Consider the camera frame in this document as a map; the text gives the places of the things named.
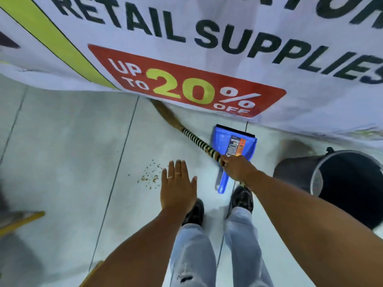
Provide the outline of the person's right forearm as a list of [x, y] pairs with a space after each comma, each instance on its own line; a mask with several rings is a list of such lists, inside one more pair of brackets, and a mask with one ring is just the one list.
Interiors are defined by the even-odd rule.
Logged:
[[383, 239], [340, 208], [265, 173], [244, 183], [317, 287], [383, 287]]

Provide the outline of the white printed banner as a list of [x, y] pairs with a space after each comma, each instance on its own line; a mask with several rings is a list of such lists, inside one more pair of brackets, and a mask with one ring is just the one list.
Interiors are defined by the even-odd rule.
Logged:
[[383, 151], [383, 0], [0, 0], [0, 73]]

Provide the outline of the black plastic bucket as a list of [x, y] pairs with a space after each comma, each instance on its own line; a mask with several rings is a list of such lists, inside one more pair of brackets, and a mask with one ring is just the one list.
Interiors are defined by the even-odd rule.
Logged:
[[356, 150], [286, 158], [273, 177], [347, 212], [371, 230], [383, 223], [383, 165]]

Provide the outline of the yellow edged grey board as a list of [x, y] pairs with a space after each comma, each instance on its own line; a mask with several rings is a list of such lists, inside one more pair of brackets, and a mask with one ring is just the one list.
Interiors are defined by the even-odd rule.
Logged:
[[19, 227], [31, 223], [43, 216], [45, 216], [44, 211], [1, 211], [0, 237], [12, 233]]

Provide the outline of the light blue jeans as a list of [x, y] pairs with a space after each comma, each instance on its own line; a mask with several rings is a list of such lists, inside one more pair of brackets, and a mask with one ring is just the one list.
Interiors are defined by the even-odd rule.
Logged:
[[[252, 213], [234, 207], [225, 221], [225, 242], [231, 250], [234, 287], [274, 287], [252, 223]], [[216, 257], [200, 225], [188, 223], [176, 236], [170, 257], [170, 287], [216, 287]]]

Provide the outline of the pile of brown crumbs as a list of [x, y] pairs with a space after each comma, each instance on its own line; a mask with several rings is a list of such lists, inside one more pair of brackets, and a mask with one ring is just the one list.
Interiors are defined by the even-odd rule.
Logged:
[[127, 177], [137, 190], [160, 189], [162, 165], [155, 159], [134, 165]]

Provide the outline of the person's left hand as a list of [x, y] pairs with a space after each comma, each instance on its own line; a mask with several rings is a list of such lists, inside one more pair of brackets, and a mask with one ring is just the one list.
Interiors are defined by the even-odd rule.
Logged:
[[165, 192], [160, 191], [160, 202], [162, 210], [170, 210], [185, 217], [191, 211], [197, 198], [191, 195], [188, 168], [186, 162], [182, 163], [182, 186], [176, 187], [174, 182], [174, 166], [176, 161], [170, 161], [167, 168], [168, 184]]

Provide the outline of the person's right hand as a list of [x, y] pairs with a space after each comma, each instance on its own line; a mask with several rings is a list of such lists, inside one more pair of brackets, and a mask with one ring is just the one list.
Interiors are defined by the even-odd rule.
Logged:
[[245, 156], [221, 155], [224, 172], [233, 180], [247, 185], [260, 171]]

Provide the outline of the blue plastic dustpan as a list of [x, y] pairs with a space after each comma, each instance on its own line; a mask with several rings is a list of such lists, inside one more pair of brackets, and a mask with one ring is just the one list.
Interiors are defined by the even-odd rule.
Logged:
[[217, 124], [213, 130], [212, 146], [219, 154], [244, 156], [250, 161], [256, 149], [257, 138], [253, 134]]

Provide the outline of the broom with striped handle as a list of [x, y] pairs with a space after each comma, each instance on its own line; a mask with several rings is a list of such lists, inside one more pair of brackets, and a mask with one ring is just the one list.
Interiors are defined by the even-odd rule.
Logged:
[[194, 144], [201, 148], [209, 157], [215, 160], [222, 168], [223, 162], [221, 160], [221, 154], [213, 148], [212, 145], [204, 142], [198, 136], [193, 134], [188, 130], [181, 122], [176, 118], [174, 113], [162, 102], [159, 100], [150, 99], [152, 105], [160, 114], [160, 116], [173, 128], [179, 130], [182, 134], [188, 137]]

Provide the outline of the person's black shoe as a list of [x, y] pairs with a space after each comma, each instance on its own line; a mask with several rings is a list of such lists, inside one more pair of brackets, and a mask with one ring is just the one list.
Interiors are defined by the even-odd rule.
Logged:
[[182, 226], [186, 224], [195, 224], [202, 227], [203, 219], [204, 219], [204, 204], [200, 198], [197, 198], [191, 211], [189, 211], [186, 214], [185, 219], [182, 223]]
[[241, 185], [235, 188], [229, 203], [227, 217], [230, 216], [232, 210], [235, 207], [244, 208], [248, 210], [250, 213], [253, 212], [253, 208], [254, 208], [253, 196], [252, 196], [252, 192], [248, 188]]

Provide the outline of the person's left black shoe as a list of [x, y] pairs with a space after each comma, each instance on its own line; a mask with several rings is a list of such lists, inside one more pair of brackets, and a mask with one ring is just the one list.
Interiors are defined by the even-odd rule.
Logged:
[[185, 219], [182, 223], [182, 226], [186, 224], [195, 224], [202, 227], [203, 219], [204, 219], [204, 204], [200, 198], [197, 198], [191, 211], [189, 211], [186, 214]]

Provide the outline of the person's right black shoe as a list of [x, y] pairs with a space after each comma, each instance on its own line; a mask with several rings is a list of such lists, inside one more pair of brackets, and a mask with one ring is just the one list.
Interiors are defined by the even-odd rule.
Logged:
[[235, 207], [244, 208], [248, 210], [250, 213], [253, 212], [253, 208], [254, 208], [253, 196], [252, 196], [252, 192], [248, 188], [241, 185], [235, 188], [229, 203], [227, 217], [230, 216], [232, 210]]

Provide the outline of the person's left forearm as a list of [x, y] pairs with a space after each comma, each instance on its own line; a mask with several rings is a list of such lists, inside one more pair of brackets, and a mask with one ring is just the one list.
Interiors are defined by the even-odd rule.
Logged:
[[161, 287], [176, 235], [192, 207], [165, 207], [118, 246], [82, 287]]

